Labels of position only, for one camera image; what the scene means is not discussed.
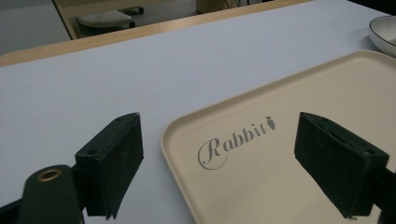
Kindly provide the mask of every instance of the chair seat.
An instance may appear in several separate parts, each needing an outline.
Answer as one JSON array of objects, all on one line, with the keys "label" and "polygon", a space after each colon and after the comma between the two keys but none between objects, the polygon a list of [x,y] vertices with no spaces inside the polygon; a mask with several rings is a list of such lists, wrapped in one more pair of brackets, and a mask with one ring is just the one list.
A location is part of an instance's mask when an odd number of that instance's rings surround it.
[{"label": "chair seat", "polygon": [[133,22],[132,17],[116,10],[77,17],[79,23],[94,28],[109,28]]}]

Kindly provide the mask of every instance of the wooden trim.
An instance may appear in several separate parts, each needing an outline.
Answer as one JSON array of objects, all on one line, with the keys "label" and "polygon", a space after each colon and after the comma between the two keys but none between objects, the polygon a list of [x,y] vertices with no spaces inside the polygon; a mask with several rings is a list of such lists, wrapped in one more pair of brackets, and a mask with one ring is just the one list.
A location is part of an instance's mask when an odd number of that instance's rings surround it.
[{"label": "wooden trim", "polygon": [[131,40],[147,35],[156,35],[163,32],[173,31],[190,27],[193,25],[203,24],[211,21],[225,20],[237,16],[247,15],[250,13],[261,12],[279,7],[292,6],[310,0],[277,0],[266,2],[248,7],[236,7],[213,13],[202,14],[184,19],[155,23],[147,26],[137,27],[134,29],[118,31],[105,35],[96,35],[77,40],[66,41],[63,43],[47,45],[33,49],[23,49],[7,53],[0,57],[0,66],[30,62],[33,60],[44,59],[66,53],[71,53],[84,49],[91,49],[103,45],[118,43],[121,41]]}]

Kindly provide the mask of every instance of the tray rim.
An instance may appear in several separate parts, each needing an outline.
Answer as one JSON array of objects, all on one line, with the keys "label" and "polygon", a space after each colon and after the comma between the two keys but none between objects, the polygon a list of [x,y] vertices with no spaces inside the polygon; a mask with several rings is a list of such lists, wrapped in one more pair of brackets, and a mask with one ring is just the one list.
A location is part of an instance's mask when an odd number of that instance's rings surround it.
[{"label": "tray rim", "polygon": [[175,165],[171,162],[171,158],[170,158],[170,156],[167,153],[168,149],[166,148],[165,143],[164,143],[166,141],[167,135],[169,135],[169,133],[171,133],[172,130],[174,130],[173,127],[174,126],[178,126],[179,123],[183,124],[185,122],[185,120],[186,119],[190,119],[190,117],[196,117],[196,116],[199,117],[206,110],[210,110],[214,106],[221,107],[222,105],[226,105],[227,103],[229,103],[229,102],[231,102],[231,101],[233,101],[233,100],[235,100],[237,98],[247,97],[249,94],[253,94],[256,91],[266,91],[266,90],[271,89],[271,88],[273,88],[273,87],[275,87],[277,85],[284,85],[285,83],[288,83],[291,79],[298,79],[299,76],[302,76],[304,73],[311,73],[311,72],[313,72],[313,71],[315,71],[317,69],[320,69],[321,67],[329,66],[332,63],[337,64],[337,63],[341,63],[343,61],[353,60],[356,57],[372,58],[374,60],[378,60],[378,58],[380,58],[381,60],[395,61],[396,62],[396,59],[394,59],[394,58],[392,58],[392,57],[390,57],[387,54],[384,54],[382,52],[373,51],[373,50],[358,50],[358,51],[349,53],[347,55],[344,55],[344,56],[329,60],[329,61],[327,61],[325,63],[320,63],[318,65],[309,67],[307,69],[297,71],[295,73],[292,73],[291,75],[287,75],[285,77],[278,78],[278,79],[276,79],[274,81],[271,81],[271,82],[269,82],[267,84],[261,85],[261,86],[259,86],[257,88],[253,88],[253,89],[250,89],[250,90],[247,90],[247,91],[243,91],[243,92],[241,92],[239,94],[236,94],[236,95],[231,96],[229,98],[226,98],[224,100],[215,102],[215,103],[213,103],[211,105],[207,105],[207,106],[201,107],[199,109],[193,110],[190,113],[181,115],[181,116],[173,119],[168,125],[166,125],[166,127],[163,129],[163,133],[161,135],[161,150],[162,150],[163,156],[165,157],[168,169],[171,172],[172,177],[177,182],[177,187],[178,187],[180,193],[182,194],[184,202],[189,207],[189,210],[190,210],[190,212],[192,214],[194,222],[201,223],[202,219],[199,218],[198,211],[193,207],[192,202],[191,202],[191,198],[189,197],[189,195],[186,192],[186,190],[182,187],[180,176],[177,175]]}]

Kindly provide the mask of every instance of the bowl rim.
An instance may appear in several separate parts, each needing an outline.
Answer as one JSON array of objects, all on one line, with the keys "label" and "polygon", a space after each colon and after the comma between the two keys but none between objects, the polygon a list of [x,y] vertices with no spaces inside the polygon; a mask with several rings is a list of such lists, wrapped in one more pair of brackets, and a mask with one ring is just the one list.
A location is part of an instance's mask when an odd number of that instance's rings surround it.
[{"label": "bowl rim", "polygon": [[379,19],[382,19],[382,18],[386,18],[386,17],[396,17],[396,16],[390,16],[389,15],[389,16],[382,16],[382,17],[377,17],[377,18],[373,19],[372,21],[370,21],[370,30],[373,32],[373,34],[375,34],[376,36],[378,36],[379,38],[381,38],[382,40],[384,40],[385,42],[389,43],[390,45],[392,45],[393,47],[396,48],[396,44],[392,44],[388,40],[384,39],[382,36],[377,34],[376,31],[373,30],[373,27],[372,27],[373,21],[376,21],[376,20],[379,20]]}]

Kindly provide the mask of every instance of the tray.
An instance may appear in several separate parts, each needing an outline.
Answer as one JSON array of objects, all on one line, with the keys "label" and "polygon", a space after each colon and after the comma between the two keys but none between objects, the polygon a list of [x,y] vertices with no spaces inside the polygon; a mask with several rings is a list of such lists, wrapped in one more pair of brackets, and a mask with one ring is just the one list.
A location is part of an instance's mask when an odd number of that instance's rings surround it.
[{"label": "tray", "polygon": [[197,223],[350,223],[294,158],[299,114],[341,124],[396,170],[395,102],[396,60],[359,51],[176,119],[163,155]]}]

